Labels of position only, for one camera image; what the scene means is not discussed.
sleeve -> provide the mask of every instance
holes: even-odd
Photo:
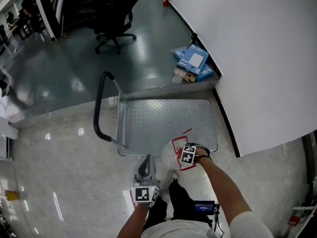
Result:
[[[244,212],[232,220],[230,224],[230,237],[273,238],[273,235],[253,212]]]

baseboard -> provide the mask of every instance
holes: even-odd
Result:
[[[177,16],[182,20],[182,22],[183,22],[184,25],[187,27],[187,29],[189,30],[189,32],[190,32],[191,34],[193,34],[193,33],[194,33],[194,30],[193,30],[192,27],[187,23],[187,21],[183,18],[183,16],[179,13],[179,11],[175,8],[175,6],[174,6],[171,2],[169,2],[169,5],[170,5],[170,7],[175,11],[175,13],[177,14]],[[201,41],[201,39],[200,39],[199,37],[197,38],[197,44],[198,44],[198,46],[200,46],[201,48],[207,50],[206,47],[205,47],[205,45],[203,44],[203,42]],[[221,74],[220,70],[218,69],[217,65],[215,64],[214,60],[212,59],[211,55],[209,56],[208,63],[210,63],[210,64],[213,66],[214,71],[215,71],[216,75],[218,76],[218,78],[221,78],[221,77],[222,77],[222,74]],[[240,152],[239,152],[239,149],[238,149],[238,145],[237,145],[237,143],[236,143],[236,140],[235,140],[235,137],[234,137],[234,134],[233,134],[233,131],[232,131],[232,128],[231,128],[229,119],[228,119],[228,117],[227,117],[227,114],[226,114],[226,112],[225,112],[225,110],[224,110],[224,107],[223,107],[223,105],[222,105],[222,103],[221,103],[220,97],[218,96],[218,93],[217,93],[217,91],[216,91],[215,88],[213,88],[212,93],[213,93],[213,95],[214,95],[214,97],[215,97],[215,99],[216,99],[216,101],[217,101],[217,103],[218,103],[218,106],[219,106],[219,109],[220,109],[220,111],[221,111],[222,117],[223,117],[224,122],[225,122],[225,124],[226,124],[226,126],[227,126],[227,130],[228,130],[228,132],[229,132],[230,139],[231,139],[231,141],[232,141],[232,145],[233,145],[233,149],[234,149],[235,155],[236,155],[237,158],[239,158],[239,157],[241,157],[241,155],[240,155]]]

diamond plate platform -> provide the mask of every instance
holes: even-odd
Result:
[[[119,147],[119,154],[160,155],[169,141],[183,135],[189,142],[217,150],[209,100],[128,100],[127,103],[128,106],[120,103],[118,107],[116,140],[124,145]]]

screen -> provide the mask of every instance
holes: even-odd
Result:
[[[197,68],[199,68],[200,64],[202,63],[204,57],[194,53],[193,56],[190,58],[189,63]]]
[[[213,204],[195,204],[195,212],[213,213]]]

white t-shirt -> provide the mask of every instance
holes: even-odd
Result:
[[[244,212],[232,220],[230,237],[273,238],[273,235],[254,213]],[[144,230],[141,238],[219,238],[219,234],[204,222],[172,220]]]

